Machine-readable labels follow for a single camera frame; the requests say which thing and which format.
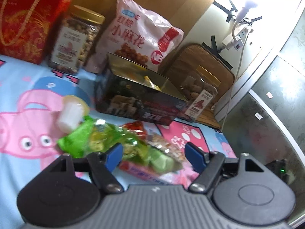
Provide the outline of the green snack packet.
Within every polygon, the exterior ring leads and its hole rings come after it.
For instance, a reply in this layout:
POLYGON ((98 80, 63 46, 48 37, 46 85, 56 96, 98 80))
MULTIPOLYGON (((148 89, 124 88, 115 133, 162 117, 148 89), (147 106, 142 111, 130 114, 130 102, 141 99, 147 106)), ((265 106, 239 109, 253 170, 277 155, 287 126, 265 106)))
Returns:
POLYGON ((83 122, 72 133, 57 140, 58 147, 73 158, 82 158, 85 155, 87 143, 94 127, 95 119, 84 116, 83 122))

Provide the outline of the light green pastry packet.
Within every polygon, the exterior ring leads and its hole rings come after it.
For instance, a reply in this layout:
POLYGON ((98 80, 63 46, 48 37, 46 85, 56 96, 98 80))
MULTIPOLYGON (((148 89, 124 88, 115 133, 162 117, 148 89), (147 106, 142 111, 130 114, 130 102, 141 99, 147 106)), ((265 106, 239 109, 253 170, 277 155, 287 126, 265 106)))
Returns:
POLYGON ((182 169, 182 164, 158 149, 149 150, 149 167, 157 174, 163 175, 182 169))

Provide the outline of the white jelly cup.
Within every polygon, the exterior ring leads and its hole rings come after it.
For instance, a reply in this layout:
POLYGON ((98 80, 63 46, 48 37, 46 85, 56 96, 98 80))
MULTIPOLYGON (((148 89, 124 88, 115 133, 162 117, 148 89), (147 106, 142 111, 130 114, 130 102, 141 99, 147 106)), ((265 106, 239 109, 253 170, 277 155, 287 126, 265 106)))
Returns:
POLYGON ((89 112, 90 108, 84 100, 74 95, 65 96, 63 98, 63 109, 56 124, 61 132, 70 134, 77 129, 82 118, 89 112))

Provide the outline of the pink snack box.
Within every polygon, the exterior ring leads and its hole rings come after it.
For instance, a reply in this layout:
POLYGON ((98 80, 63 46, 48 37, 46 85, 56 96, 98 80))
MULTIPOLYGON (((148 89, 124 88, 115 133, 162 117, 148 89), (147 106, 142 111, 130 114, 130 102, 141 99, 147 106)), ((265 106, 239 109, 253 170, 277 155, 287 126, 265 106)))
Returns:
POLYGON ((189 181, 186 177, 182 176, 180 171, 177 173, 170 172, 167 174, 156 174, 150 168, 143 167, 128 161, 122 161, 118 168, 134 177, 141 180, 153 182, 161 185, 183 185, 188 186, 189 181))

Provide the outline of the pecan jar gold lid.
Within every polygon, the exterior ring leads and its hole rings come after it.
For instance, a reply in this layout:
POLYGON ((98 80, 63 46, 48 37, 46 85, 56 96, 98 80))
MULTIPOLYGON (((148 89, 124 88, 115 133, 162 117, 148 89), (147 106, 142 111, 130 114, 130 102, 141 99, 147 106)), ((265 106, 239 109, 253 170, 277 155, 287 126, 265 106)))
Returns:
POLYGON ((190 122, 196 121, 217 96, 220 84, 220 80, 202 66, 189 72, 180 85, 180 90, 188 102, 178 117, 190 122))

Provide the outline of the black open tin box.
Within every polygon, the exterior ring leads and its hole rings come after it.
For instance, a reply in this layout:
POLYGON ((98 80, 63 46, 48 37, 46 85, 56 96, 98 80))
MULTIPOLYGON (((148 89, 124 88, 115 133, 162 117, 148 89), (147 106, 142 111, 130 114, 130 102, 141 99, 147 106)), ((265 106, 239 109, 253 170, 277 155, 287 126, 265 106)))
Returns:
POLYGON ((113 53, 96 77, 94 96, 100 113, 165 126, 187 103, 167 77, 113 53))

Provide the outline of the cartoon pig bedsheet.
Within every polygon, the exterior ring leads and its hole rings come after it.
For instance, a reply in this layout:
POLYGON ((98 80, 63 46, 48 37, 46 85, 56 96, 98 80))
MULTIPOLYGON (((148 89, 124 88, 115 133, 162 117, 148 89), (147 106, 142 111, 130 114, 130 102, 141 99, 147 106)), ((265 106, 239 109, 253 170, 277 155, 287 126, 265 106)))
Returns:
POLYGON ((74 95, 94 108, 95 75, 76 77, 1 56, 1 228, 19 228, 23 220, 17 195, 60 151, 56 127, 62 98, 74 95))

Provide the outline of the white power strip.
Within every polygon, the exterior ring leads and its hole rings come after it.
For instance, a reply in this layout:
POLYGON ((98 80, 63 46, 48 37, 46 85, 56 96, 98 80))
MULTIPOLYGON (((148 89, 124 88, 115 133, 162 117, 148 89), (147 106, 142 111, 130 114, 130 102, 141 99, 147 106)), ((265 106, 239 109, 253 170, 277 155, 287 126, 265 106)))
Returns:
POLYGON ((227 35, 223 40, 222 40, 222 47, 221 49, 231 49, 234 48, 236 51, 239 51, 243 48, 245 44, 246 37, 249 33, 252 33, 252 27, 251 26, 238 26, 235 30, 235 38, 232 37, 232 34, 227 35))

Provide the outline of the cashew jar gold lid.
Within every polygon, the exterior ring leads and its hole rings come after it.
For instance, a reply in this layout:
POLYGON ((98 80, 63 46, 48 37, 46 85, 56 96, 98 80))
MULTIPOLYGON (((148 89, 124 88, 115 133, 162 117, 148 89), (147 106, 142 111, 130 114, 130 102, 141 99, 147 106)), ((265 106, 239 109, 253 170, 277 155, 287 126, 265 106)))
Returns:
POLYGON ((60 25, 50 54, 49 67, 77 74, 85 64, 104 21, 105 17, 95 11, 72 5, 60 25))

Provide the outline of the pink snack bag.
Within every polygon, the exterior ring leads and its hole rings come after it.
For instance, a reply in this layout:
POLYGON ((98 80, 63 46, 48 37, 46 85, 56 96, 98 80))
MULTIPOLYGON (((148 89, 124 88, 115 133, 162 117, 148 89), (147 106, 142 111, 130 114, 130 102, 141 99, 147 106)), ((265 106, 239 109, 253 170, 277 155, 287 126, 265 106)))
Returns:
POLYGON ((133 0, 117 0, 116 17, 98 39, 85 69, 98 73, 108 53, 157 72, 163 60, 182 41, 184 32, 133 0))

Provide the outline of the white light bulb lamp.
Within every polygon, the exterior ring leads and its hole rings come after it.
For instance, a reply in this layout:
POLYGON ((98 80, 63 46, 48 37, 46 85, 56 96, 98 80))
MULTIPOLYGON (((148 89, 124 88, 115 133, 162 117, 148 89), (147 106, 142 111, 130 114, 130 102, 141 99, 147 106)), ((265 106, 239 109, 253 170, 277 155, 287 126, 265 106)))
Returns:
POLYGON ((250 9, 255 8, 257 6, 257 3, 255 2, 246 2, 245 5, 242 7, 241 11, 237 14, 235 22, 233 24, 233 28, 232 28, 232 38, 234 40, 234 42, 237 42, 237 39, 235 37, 235 29, 236 26, 239 22, 241 22, 245 16, 247 15, 247 13, 249 12, 250 9))

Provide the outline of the red gift bag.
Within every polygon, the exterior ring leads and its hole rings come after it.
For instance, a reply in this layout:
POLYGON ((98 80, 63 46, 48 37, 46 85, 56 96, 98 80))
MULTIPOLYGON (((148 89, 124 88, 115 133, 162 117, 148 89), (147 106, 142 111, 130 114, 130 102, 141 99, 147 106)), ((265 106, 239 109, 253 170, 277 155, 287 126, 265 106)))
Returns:
POLYGON ((72 0, 1 0, 1 54, 40 64, 72 0))

